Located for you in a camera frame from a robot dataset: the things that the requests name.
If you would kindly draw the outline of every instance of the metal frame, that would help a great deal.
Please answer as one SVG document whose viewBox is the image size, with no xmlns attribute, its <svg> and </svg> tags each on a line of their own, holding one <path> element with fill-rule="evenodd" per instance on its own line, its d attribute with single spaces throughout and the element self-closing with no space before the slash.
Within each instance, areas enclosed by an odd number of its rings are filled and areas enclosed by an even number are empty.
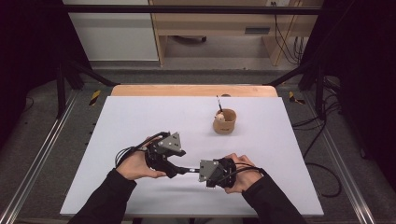
<svg viewBox="0 0 396 224">
<path fill-rule="evenodd" d="M 138 6 L 138 5 L 44 5 L 48 11 L 73 13 L 198 13 L 198 14 L 270 14 L 323 15 L 340 12 L 339 8 L 321 7 L 224 7 L 224 6 Z"/>
</svg>

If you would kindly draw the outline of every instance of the aluminum rail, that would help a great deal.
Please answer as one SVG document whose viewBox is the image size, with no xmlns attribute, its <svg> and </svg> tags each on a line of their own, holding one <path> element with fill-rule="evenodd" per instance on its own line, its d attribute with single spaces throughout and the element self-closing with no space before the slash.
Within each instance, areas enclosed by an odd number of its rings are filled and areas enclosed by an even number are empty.
<svg viewBox="0 0 396 224">
<path fill-rule="evenodd" d="M 333 15 L 341 8 L 321 7 L 235 7 L 235 6 L 138 6 L 138 5 L 43 5 L 39 8 L 72 13 L 184 13 L 184 14 L 269 14 Z"/>
<path fill-rule="evenodd" d="M 73 105 L 77 99 L 78 91 L 72 91 L 69 99 L 67 101 L 67 108 L 64 111 L 64 114 L 56 119 L 49 134 L 38 151 L 35 160 L 29 168 L 29 171 L 26 173 L 24 179 L 22 180 L 20 186 L 18 187 L 16 193 L 8 204 L 6 210 L 0 216 L 0 224 L 12 224 L 17 218 L 18 213 L 21 211 L 21 208 L 29 195 L 33 184 L 38 178 L 38 175 L 44 166 L 44 163 L 50 154 L 53 145 L 56 142 L 56 139 L 59 136 L 67 118 L 70 115 L 70 112 L 73 108 Z"/>
<path fill-rule="evenodd" d="M 312 113 L 316 115 L 316 110 L 313 103 L 313 96 L 311 94 L 303 93 L 304 98 L 307 99 L 307 104 L 311 109 Z M 361 224 L 375 224 L 374 217 L 364 200 L 358 185 L 353 179 L 352 174 L 349 172 L 346 163 L 341 157 L 341 154 L 337 148 L 337 145 L 332 140 L 329 130 L 325 127 L 323 130 L 323 141 L 329 152 L 329 156 L 332 159 L 334 169 L 340 177 L 341 183 L 343 184 L 346 195 L 348 196 L 352 207 L 355 210 L 356 216 L 358 217 Z"/>
</svg>

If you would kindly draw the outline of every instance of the person's left hand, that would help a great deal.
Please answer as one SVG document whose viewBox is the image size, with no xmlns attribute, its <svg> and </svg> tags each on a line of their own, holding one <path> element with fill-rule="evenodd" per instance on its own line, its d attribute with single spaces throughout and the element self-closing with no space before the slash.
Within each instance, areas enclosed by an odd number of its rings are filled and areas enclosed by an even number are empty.
<svg viewBox="0 0 396 224">
<path fill-rule="evenodd" d="M 117 168 L 117 171 L 126 179 L 136 180 L 142 177 L 158 178 L 166 176 L 166 173 L 161 171 L 151 170 L 146 165 L 145 152 L 136 151 L 131 154 L 122 164 Z"/>
</svg>

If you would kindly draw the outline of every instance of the black sleeve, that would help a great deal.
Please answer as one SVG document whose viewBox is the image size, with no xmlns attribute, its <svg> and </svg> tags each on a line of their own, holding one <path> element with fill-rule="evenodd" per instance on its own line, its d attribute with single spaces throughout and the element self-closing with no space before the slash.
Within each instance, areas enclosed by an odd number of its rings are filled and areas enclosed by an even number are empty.
<svg viewBox="0 0 396 224">
<path fill-rule="evenodd" d="M 125 179 L 113 169 L 68 223 L 121 223 L 134 187 L 136 182 Z"/>
<path fill-rule="evenodd" d="M 259 215 L 260 223 L 306 223 L 288 197 L 269 175 L 242 192 L 247 203 Z"/>
</svg>

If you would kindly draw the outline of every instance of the tape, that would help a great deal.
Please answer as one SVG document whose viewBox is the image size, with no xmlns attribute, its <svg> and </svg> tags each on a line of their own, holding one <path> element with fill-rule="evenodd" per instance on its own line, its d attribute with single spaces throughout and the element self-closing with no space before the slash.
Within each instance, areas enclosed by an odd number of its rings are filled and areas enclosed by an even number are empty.
<svg viewBox="0 0 396 224">
<path fill-rule="evenodd" d="M 95 91 L 93 93 L 92 98 L 90 100 L 90 105 L 95 105 L 97 99 L 99 98 L 99 94 L 100 94 L 100 91 Z"/>
<path fill-rule="evenodd" d="M 300 105 L 305 105 L 305 100 L 297 100 L 297 99 L 294 97 L 294 93 L 293 93 L 292 91 L 289 91 L 289 101 L 290 101 L 290 102 L 298 103 L 298 104 L 300 104 Z"/>
</svg>

